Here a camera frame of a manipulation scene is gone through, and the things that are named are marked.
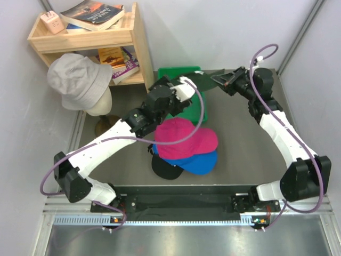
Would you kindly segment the dark green cap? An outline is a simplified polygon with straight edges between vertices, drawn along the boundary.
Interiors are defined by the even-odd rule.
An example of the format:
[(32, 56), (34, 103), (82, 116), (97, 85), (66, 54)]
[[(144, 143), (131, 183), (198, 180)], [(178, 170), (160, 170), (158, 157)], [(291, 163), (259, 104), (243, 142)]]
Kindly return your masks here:
[(170, 80), (173, 85), (180, 85), (181, 77), (190, 79), (200, 92), (211, 90), (221, 86), (218, 82), (212, 79), (212, 76), (225, 74), (225, 69), (217, 70), (213, 73), (206, 73), (202, 70), (191, 71), (178, 75)]

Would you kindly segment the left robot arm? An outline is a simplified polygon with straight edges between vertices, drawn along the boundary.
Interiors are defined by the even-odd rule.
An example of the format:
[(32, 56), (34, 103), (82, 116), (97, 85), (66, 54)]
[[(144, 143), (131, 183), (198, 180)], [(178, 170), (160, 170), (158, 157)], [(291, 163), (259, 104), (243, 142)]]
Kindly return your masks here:
[(113, 154), (152, 133), (167, 115), (182, 112), (196, 91), (197, 87), (184, 76), (179, 85), (163, 77), (152, 86), (140, 107), (130, 110), (108, 131), (67, 155), (55, 155), (54, 178), (68, 201), (87, 199), (102, 203), (108, 211), (118, 210), (121, 199), (113, 186), (89, 175)]

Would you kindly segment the grey bucket hat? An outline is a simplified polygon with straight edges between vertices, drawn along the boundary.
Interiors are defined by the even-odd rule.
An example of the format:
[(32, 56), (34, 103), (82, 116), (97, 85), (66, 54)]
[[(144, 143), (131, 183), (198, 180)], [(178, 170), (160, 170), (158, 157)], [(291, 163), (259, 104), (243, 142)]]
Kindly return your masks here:
[(80, 54), (66, 53), (56, 59), (47, 72), (47, 83), (61, 96), (69, 110), (93, 108), (109, 87), (112, 68)]

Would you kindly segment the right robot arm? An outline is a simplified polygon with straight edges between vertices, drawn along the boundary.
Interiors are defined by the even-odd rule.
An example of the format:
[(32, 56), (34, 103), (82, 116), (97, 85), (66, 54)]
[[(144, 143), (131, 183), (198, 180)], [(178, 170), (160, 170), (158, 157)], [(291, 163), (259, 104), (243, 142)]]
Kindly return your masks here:
[(318, 156), (290, 125), (282, 107), (272, 96), (272, 71), (257, 68), (250, 76), (246, 68), (239, 67), (230, 73), (219, 71), (211, 79), (230, 96), (239, 93), (248, 100), (249, 113), (270, 136), (287, 166), (280, 180), (251, 187), (249, 206), (261, 211), (272, 200), (295, 202), (326, 194), (331, 160)]

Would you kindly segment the black baseball cap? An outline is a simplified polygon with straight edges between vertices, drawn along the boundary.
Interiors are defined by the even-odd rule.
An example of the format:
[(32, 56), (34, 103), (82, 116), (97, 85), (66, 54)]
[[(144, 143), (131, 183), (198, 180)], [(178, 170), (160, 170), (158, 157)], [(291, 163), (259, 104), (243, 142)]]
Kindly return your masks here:
[(165, 160), (160, 158), (158, 155), (153, 155), (151, 161), (151, 167), (154, 173), (166, 180), (175, 180), (177, 179), (184, 171), (183, 168), (177, 165), (171, 165), (167, 163)]

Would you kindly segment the blue cap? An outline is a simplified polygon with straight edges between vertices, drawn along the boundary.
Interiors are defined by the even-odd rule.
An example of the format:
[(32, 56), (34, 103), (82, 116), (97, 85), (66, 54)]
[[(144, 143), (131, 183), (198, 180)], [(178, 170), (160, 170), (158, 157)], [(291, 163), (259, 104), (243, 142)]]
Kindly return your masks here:
[[(148, 152), (153, 155), (158, 155), (156, 145), (150, 144)], [(193, 155), (183, 159), (163, 159), (171, 165), (177, 165), (195, 175), (205, 175), (212, 171), (217, 164), (218, 154), (217, 151), (212, 151), (206, 154)]]

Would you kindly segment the magenta cap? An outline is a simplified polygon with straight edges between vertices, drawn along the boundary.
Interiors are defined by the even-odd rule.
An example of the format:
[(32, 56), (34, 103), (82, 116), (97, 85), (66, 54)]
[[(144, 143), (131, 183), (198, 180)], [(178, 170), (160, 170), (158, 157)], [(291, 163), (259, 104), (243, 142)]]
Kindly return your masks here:
[(189, 120), (178, 117), (157, 126), (155, 141), (158, 155), (172, 160), (210, 153), (218, 147), (213, 130), (204, 127), (196, 130)]

